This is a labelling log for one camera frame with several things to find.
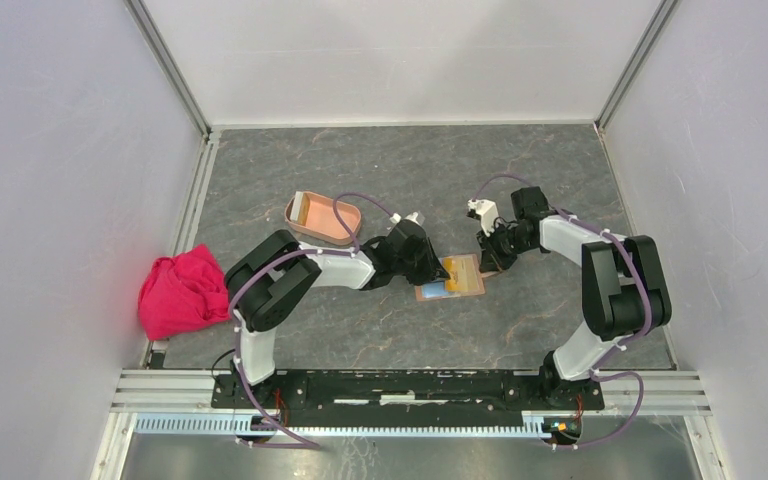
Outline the tan leather card holder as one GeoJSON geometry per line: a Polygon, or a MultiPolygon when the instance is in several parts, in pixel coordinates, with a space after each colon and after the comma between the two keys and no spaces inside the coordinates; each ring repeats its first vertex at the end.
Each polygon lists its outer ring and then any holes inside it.
{"type": "Polygon", "coordinates": [[[485,281],[497,275],[495,271],[481,272],[479,257],[476,254],[442,257],[441,263],[449,278],[417,286],[415,288],[417,301],[425,302],[483,295],[486,292],[485,281]]]}

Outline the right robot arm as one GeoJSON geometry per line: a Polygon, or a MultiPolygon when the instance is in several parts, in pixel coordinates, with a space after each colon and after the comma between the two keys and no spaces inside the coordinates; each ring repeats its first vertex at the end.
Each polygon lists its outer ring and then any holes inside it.
{"type": "Polygon", "coordinates": [[[537,382],[540,400],[562,408],[577,396],[578,381],[597,380],[608,358],[669,323],[670,294],[651,237],[589,225],[551,205],[538,187],[513,192],[511,202],[513,220],[491,200],[467,203],[480,224],[481,272],[506,271],[532,250],[561,255],[581,270],[582,323],[547,355],[537,382]]]}

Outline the pink oval tray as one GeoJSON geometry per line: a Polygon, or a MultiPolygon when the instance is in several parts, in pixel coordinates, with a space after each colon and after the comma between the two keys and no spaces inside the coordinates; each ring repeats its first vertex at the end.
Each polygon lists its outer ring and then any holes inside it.
{"type": "Polygon", "coordinates": [[[311,191],[297,191],[293,194],[284,211],[284,218],[289,227],[298,233],[325,241],[337,246],[352,243],[351,235],[357,235],[362,222],[360,210],[349,203],[337,202],[334,213],[334,200],[311,191]]]}

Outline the orange credit card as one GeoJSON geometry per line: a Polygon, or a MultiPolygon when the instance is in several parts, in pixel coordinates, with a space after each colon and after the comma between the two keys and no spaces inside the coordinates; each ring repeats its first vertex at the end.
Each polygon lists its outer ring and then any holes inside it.
{"type": "Polygon", "coordinates": [[[443,265],[450,274],[450,279],[444,281],[446,290],[450,293],[464,292],[468,287],[468,280],[464,273],[464,259],[459,256],[450,256],[443,259],[443,265]]]}
{"type": "Polygon", "coordinates": [[[466,255],[461,260],[459,292],[464,295],[480,295],[485,292],[479,261],[475,255],[466,255]]]}

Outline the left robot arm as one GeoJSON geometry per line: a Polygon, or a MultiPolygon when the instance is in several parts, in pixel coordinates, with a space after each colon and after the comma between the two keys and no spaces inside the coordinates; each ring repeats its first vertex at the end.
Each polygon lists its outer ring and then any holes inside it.
{"type": "Polygon", "coordinates": [[[375,290],[396,277],[413,286],[450,278],[425,229],[411,219],[399,220],[387,234],[352,248],[311,245],[286,229],[268,236],[224,277],[228,312],[235,322],[232,366],[240,376],[238,397],[255,408],[272,399],[277,327],[310,290],[375,290]]]}

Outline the blue credit card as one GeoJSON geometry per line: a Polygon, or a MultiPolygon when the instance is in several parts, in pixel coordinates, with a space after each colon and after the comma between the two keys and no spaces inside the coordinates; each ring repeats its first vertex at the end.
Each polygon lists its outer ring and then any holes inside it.
{"type": "Polygon", "coordinates": [[[433,282],[422,285],[418,288],[419,300],[434,300],[446,298],[450,295],[450,292],[446,290],[445,282],[433,282]]]}

